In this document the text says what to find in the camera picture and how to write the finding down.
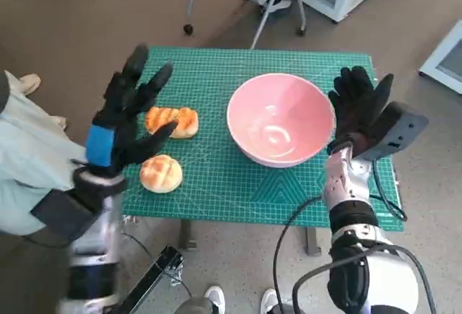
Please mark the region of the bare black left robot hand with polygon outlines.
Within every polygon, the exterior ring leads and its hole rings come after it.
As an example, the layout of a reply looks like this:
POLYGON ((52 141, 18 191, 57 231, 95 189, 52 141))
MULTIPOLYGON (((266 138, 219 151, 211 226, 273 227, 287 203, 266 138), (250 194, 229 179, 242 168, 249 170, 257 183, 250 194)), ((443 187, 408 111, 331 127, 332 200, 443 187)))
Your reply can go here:
POLYGON ((86 141, 87 166, 102 177, 117 176, 131 164, 141 164, 158 153, 178 122, 163 121, 150 136, 137 138, 138 114, 149 111, 173 72, 169 63, 146 84, 138 84, 149 48, 135 47, 121 71, 116 71, 103 95, 104 106, 92 119, 86 141))

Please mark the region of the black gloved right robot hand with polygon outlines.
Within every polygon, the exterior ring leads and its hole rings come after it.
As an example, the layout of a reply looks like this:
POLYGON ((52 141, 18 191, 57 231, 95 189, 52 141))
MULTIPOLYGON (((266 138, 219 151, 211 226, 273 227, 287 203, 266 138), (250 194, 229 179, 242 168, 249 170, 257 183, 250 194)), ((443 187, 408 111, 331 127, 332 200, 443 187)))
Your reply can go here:
POLYGON ((341 68, 328 93, 336 115, 335 139, 367 133, 388 102, 393 79, 387 74, 374 86, 364 67, 341 68))

